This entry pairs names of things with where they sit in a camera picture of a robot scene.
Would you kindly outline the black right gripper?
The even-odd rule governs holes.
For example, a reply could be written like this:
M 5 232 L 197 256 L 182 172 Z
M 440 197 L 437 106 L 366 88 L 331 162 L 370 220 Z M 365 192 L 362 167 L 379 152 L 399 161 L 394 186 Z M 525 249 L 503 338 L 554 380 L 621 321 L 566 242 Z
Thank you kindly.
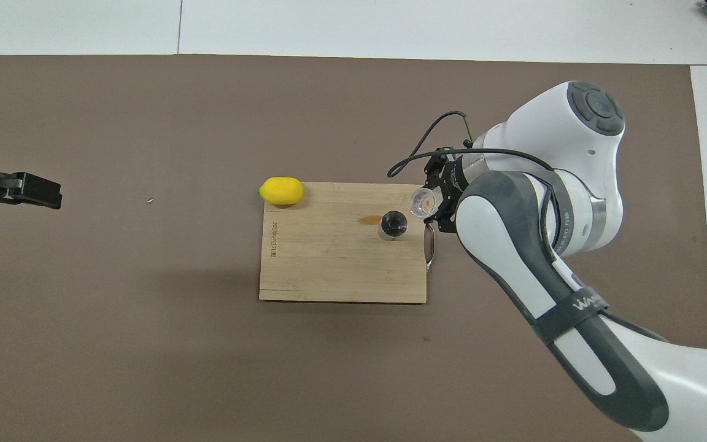
M 464 154 L 452 153 L 451 147 L 440 147 L 434 151 L 425 165 L 425 187 L 440 188 L 441 204 L 438 210 L 425 219 L 425 224 L 436 224 L 440 232 L 455 234 L 455 208 L 468 187 L 464 176 Z

